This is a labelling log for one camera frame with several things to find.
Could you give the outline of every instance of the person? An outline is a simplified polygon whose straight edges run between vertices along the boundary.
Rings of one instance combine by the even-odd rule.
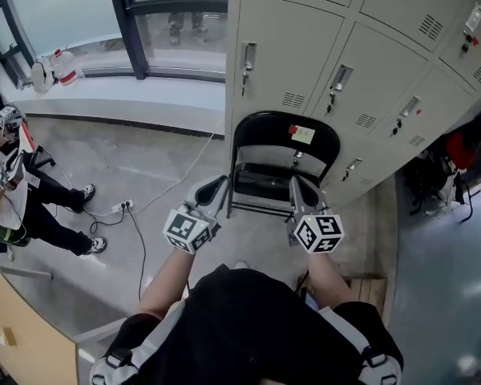
[[[0,149],[5,146],[6,139],[0,132]],[[89,184],[81,190],[69,190],[46,173],[29,168],[28,164],[26,170],[39,178],[38,187],[22,180],[12,192],[0,189],[0,240],[14,244],[24,238],[38,238],[78,256],[102,253],[107,248],[105,238],[91,239],[82,232],[63,227],[43,206],[56,204],[81,213],[95,195],[95,186]]]
[[[358,382],[364,363],[378,356],[398,374],[377,384],[400,380],[403,358],[376,308],[357,301],[327,253],[309,255],[313,296],[318,308],[365,336],[370,346],[362,354],[331,318],[254,269],[221,265],[182,302],[193,262],[193,255],[172,251],[93,366],[94,385],[365,383]],[[363,356],[366,350],[372,356]]]

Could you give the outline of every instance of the chair seat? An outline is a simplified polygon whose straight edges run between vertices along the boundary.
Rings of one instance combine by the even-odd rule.
[[[240,163],[234,172],[233,191],[254,197],[289,201],[289,182],[293,176],[303,176],[320,186],[319,178],[291,168],[271,165]]]

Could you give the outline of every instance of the white wall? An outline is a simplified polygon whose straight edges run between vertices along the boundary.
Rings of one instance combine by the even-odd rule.
[[[100,77],[18,90],[0,64],[0,94],[29,114],[90,116],[224,134],[224,84],[186,79]]]

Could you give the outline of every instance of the black folding chair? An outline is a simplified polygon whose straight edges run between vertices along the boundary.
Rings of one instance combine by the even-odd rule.
[[[297,127],[315,131],[310,144],[293,140],[293,133]],[[294,149],[317,158],[325,164],[325,168],[319,176],[315,176],[294,167],[247,162],[237,164],[239,149],[249,145],[272,145]],[[292,212],[284,209],[235,202],[233,193],[289,201],[289,181],[293,176],[303,176],[320,187],[321,181],[337,159],[339,152],[340,140],[337,133],[329,125],[320,121],[280,111],[259,111],[247,116],[239,123],[233,134],[231,187],[228,193],[226,217],[230,218],[232,208],[280,217],[291,216]]]

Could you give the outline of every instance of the white bottle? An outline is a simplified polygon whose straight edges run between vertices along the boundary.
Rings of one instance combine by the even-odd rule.
[[[51,66],[63,86],[73,83],[81,75],[75,57],[69,51],[57,49],[51,56]]]

